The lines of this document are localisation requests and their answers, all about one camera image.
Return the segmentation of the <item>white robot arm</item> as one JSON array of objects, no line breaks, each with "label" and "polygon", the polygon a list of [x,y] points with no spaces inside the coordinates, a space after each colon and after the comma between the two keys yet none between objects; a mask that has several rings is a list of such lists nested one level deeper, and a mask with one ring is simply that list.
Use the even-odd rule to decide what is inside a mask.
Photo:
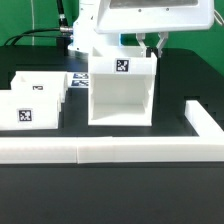
[{"label": "white robot arm", "polygon": [[119,46],[122,34],[158,33],[159,54],[170,32],[207,30],[214,23],[214,0],[79,0],[73,23],[73,51],[88,54],[93,45]]}]

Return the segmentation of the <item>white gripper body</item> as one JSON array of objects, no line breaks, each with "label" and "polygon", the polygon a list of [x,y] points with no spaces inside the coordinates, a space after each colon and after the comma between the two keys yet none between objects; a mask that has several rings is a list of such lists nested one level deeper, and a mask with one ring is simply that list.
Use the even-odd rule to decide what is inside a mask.
[{"label": "white gripper body", "polygon": [[214,23],[214,0],[96,0],[98,33],[206,30]]}]

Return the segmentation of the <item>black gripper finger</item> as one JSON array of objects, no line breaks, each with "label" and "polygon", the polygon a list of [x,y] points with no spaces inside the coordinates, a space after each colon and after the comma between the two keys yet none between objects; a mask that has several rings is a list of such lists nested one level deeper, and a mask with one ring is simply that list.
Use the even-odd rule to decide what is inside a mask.
[{"label": "black gripper finger", "polygon": [[146,56],[146,55],[147,55],[147,46],[146,46],[145,43],[144,43],[144,40],[145,40],[145,34],[144,34],[144,33],[137,33],[137,34],[136,34],[136,40],[137,40],[139,46],[140,46],[141,49],[142,49],[142,55],[143,55],[143,56]]},{"label": "black gripper finger", "polygon": [[159,41],[156,45],[156,48],[158,50],[158,55],[161,56],[162,55],[162,49],[165,46],[168,38],[169,38],[169,33],[168,32],[161,32],[158,34],[159,36]]}]

